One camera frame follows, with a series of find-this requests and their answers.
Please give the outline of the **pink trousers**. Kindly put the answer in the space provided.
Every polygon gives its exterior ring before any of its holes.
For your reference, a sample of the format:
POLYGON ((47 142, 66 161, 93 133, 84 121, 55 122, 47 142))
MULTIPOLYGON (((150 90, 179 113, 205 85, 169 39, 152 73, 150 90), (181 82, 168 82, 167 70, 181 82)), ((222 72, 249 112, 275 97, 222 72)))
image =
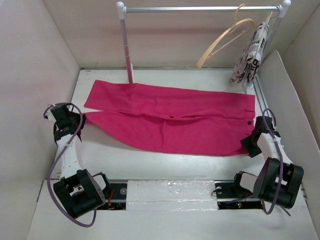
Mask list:
POLYGON ((234 156, 254 128, 255 96, 96 80, 87 119, 116 140, 158 153, 234 156))

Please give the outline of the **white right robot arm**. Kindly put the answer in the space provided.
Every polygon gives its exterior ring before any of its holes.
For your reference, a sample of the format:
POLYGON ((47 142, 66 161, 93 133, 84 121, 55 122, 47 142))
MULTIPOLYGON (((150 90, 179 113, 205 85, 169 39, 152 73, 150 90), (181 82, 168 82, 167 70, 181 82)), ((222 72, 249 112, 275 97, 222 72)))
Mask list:
POLYGON ((237 197, 250 192, 253 197, 272 206, 290 209, 294 206, 304 176, 301 166, 295 165, 286 155, 281 136, 272 118, 258 116, 251 135, 240 141, 249 157, 262 155, 264 165, 258 175, 240 171, 234 176, 231 191, 237 197))

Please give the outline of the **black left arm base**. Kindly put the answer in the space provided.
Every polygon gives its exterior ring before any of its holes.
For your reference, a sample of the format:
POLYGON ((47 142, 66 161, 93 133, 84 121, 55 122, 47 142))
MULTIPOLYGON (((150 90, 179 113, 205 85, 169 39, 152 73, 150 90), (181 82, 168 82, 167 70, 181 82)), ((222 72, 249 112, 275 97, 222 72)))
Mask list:
POLYGON ((106 199, 106 203, 98 210, 101 211, 120 211, 126 209, 128 181, 123 179, 109 179, 111 191, 106 199))

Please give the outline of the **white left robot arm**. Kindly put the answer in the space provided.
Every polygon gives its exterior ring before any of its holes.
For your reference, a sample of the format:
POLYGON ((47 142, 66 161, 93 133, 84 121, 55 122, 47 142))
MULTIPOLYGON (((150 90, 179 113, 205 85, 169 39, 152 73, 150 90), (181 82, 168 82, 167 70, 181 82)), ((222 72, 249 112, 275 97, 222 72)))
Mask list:
POLYGON ((47 107, 43 117, 54 122, 53 137, 59 154, 54 165, 61 163, 60 180, 53 184, 58 204, 68 217, 77 219, 95 211, 107 203, 113 189, 107 176, 99 172, 103 181, 95 177, 83 166, 81 155, 81 131, 85 126, 86 115, 72 103, 56 103, 47 107))

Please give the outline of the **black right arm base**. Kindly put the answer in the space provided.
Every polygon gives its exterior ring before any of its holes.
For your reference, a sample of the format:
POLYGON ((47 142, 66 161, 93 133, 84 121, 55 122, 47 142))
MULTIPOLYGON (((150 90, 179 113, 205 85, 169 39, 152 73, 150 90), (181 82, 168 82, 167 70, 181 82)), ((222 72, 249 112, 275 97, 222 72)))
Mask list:
POLYGON ((218 210, 261 210, 262 202, 253 196, 257 176, 240 171, 233 180, 215 180, 211 196, 218 210))

